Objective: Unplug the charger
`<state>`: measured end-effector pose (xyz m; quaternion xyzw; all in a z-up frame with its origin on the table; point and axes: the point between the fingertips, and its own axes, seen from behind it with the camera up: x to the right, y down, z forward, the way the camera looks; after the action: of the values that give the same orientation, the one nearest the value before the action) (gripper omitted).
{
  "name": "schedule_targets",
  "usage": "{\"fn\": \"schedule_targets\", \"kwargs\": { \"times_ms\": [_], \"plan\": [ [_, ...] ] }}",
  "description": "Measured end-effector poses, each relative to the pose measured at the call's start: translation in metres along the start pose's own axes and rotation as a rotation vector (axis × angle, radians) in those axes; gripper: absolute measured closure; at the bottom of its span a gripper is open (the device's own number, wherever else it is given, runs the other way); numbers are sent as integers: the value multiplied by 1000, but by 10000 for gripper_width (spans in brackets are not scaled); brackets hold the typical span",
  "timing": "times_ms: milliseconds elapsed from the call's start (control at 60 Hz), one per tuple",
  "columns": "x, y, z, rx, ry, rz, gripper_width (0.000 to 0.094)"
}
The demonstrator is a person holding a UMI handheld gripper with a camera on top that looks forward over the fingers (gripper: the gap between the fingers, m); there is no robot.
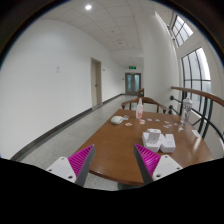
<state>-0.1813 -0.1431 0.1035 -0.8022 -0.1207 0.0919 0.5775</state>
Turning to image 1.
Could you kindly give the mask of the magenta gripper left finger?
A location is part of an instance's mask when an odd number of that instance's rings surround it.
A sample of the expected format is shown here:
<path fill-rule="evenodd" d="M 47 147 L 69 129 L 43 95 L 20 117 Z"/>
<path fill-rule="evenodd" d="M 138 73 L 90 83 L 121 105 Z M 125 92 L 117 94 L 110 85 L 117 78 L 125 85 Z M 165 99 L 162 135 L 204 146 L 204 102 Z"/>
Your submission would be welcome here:
<path fill-rule="evenodd" d="M 83 187 L 95 156 L 95 146 L 90 145 L 70 157 L 59 157 L 47 171 Z"/>

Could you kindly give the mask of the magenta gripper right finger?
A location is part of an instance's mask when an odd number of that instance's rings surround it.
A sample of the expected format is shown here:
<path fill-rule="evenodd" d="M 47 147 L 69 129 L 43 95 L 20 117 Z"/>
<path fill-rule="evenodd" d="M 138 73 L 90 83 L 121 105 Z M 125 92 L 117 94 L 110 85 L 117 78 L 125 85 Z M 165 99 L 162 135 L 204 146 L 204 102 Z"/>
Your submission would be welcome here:
<path fill-rule="evenodd" d="M 145 184 L 160 180 L 182 169 L 169 155 L 160 156 L 138 144 L 134 145 L 134 156 Z"/>

